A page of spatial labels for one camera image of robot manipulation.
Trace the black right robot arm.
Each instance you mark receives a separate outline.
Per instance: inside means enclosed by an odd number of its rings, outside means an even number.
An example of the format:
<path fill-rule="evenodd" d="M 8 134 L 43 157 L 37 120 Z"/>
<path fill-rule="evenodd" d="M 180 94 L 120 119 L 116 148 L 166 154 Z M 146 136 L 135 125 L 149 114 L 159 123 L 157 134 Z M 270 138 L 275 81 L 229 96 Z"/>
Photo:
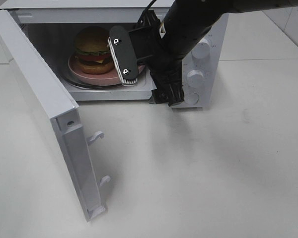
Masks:
<path fill-rule="evenodd" d="M 133 83 L 138 66 L 149 68 L 151 99 L 178 107 L 204 107 L 211 97 L 229 13 L 298 6 L 298 0 L 176 0 L 163 20 L 150 7 L 123 38 L 130 58 L 122 82 Z"/>

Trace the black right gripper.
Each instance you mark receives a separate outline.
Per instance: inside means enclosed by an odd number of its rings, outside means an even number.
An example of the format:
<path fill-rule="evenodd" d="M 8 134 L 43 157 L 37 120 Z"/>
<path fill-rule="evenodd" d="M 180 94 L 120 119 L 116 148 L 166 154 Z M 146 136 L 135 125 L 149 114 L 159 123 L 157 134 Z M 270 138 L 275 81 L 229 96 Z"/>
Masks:
<path fill-rule="evenodd" d="M 184 101 L 182 85 L 182 60 L 176 59 L 166 49 L 160 37 L 161 21 L 154 11 L 147 11 L 140 22 L 129 31 L 138 65 L 146 65 L 156 89 L 151 91 L 151 104 L 175 106 Z"/>

